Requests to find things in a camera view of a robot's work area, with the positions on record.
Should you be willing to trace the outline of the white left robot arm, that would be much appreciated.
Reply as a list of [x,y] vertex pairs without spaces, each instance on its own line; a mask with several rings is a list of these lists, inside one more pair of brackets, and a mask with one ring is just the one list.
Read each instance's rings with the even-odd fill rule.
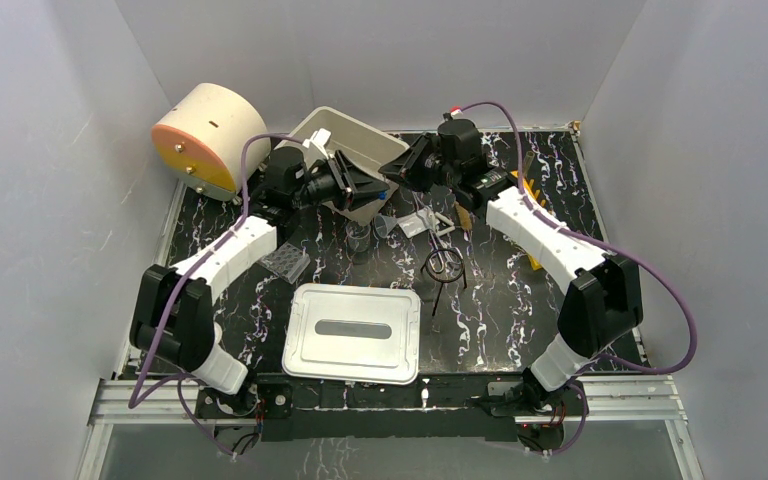
[[129,332],[131,345],[160,358],[220,392],[235,416],[254,411],[257,387],[247,367],[218,338],[214,305],[261,258],[276,251],[297,227],[297,214],[330,203],[355,211],[387,198],[389,184],[354,165],[341,150],[312,164],[301,148],[277,148],[248,194],[245,216],[196,254],[173,266],[152,265],[143,274]]

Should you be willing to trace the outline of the clear glass beaker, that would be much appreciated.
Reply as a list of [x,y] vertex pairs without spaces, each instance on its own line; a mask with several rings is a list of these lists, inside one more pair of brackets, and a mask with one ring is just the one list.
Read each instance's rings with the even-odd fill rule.
[[363,265],[370,258],[372,227],[369,224],[350,222],[346,226],[347,250],[354,265]]

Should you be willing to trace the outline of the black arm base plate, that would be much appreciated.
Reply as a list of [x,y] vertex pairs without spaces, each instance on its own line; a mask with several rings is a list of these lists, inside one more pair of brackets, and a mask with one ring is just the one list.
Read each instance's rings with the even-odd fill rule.
[[206,389],[196,406],[199,419],[221,426],[261,424],[267,442],[478,437],[544,448],[561,445],[563,422],[585,411],[581,383],[545,394],[519,372],[422,375],[406,385],[260,374],[238,397]]

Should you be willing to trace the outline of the clear glass test tube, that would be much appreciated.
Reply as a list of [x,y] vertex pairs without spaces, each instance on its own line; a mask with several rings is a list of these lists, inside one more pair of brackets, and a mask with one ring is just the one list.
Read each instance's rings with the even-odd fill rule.
[[523,176],[525,176],[528,173],[528,170],[533,163],[534,159],[536,157],[536,154],[533,150],[528,150],[522,159],[522,168],[521,173]]

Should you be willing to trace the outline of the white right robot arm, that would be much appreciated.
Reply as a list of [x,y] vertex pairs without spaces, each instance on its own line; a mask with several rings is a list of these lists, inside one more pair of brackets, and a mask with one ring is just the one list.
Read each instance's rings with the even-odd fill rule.
[[467,119],[448,119],[379,168],[415,192],[446,187],[459,205],[513,240],[564,288],[558,332],[523,373],[525,405],[550,413],[580,370],[643,319],[639,266],[594,239],[579,239],[526,191],[522,178],[490,163]]

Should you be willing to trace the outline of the black wire tripod stand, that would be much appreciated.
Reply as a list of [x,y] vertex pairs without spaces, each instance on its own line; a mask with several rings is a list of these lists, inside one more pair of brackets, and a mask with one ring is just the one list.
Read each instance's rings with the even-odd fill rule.
[[468,288],[464,257],[454,248],[439,247],[432,250],[425,258],[420,271],[437,284],[432,316],[438,311],[443,290],[447,285],[460,283],[463,290]]

